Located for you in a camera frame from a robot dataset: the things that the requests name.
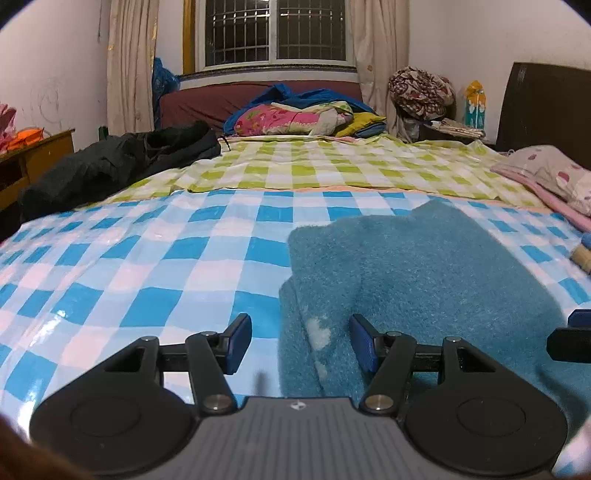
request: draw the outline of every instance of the blue and white checkered sheet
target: blue and white checkered sheet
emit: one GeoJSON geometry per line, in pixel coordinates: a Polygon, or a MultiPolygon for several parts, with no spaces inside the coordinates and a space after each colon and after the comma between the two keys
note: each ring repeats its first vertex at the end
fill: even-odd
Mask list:
{"type": "MultiPolygon", "coordinates": [[[[289,233],[344,216],[407,215],[430,198],[370,190],[178,192],[30,222],[0,248],[0,410],[26,429],[43,397],[136,338],[181,343],[195,332],[222,331],[240,312],[251,315],[253,338],[230,387],[238,397],[280,396],[278,291],[291,274],[289,233]]],[[[505,245],[565,318],[591,306],[591,281],[568,260],[581,234],[560,215],[443,201],[505,245]]],[[[165,383],[191,400],[186,374],[167,374],[165,383]]],[[[577,436],[559,470],[586,469],[589,452],[591,440],[577,436]]]]}

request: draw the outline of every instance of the curtain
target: curtain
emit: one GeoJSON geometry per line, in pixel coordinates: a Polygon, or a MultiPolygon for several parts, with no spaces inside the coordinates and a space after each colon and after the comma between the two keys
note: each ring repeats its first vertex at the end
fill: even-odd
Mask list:
{"type": "Polygon", "coordinates": [[[408,65],[408,0],[349,0],[349,12],[363,101],[388,118],[388,132],[396,135],[399,122],[388,82],[408,65]]]}
{"type": "Polygon", "coordinates": [[[160,0],[112,0],[107,53],[111,135],[154,129],[152,68],[160,0]]]}

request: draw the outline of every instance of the metal screw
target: metal screw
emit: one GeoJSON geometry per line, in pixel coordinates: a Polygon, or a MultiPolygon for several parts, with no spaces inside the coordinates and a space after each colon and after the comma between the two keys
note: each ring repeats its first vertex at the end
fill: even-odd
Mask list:
{"type": "Polygon", "coordinates": [[[203,400],[203,406],[208,410],[223,411],[232,406],[232,399],[227,395],[209,395],[203,400]]]}
{"type": "Polygon", "coordinates": [[[365,399],[365,406],[370,410],[388,410],[394,406],[394,400],[387,395],[372,395],[365,399]]]}
{"type": "Polygon", "coordinates": [[[295,401],[290,405],[291,408],[293,408],[294,410],[300,411],[300,410],[304,410],[304,408],[307,407],[307,405],[302,402],[301,400],[295,401]]]}

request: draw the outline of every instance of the blue plastic bag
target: blue plastic bag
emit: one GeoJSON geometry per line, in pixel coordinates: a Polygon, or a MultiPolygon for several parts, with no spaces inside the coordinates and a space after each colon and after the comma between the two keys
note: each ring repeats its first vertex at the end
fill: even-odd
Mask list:
{"type": "Polygon", "coordinates": [[[162,128],[160,121],[160,99],[167,93],[179,90],[181,82],[170,70],[164,68],[162,60],[154,59],[152,71],[152,108],[154,110],[154,129],[162,128]]]}

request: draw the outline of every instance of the wooden cabinet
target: wooden cabinet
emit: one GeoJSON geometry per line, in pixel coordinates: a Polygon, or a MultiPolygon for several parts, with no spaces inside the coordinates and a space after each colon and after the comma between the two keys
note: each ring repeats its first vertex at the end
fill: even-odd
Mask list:
{"type": "Polygon", "coordinates": [[[0,155],[0,241],[20,226],[19,192],[62,157],[74,152],[74,130],[45,138],[29,147],[0,155]]]}

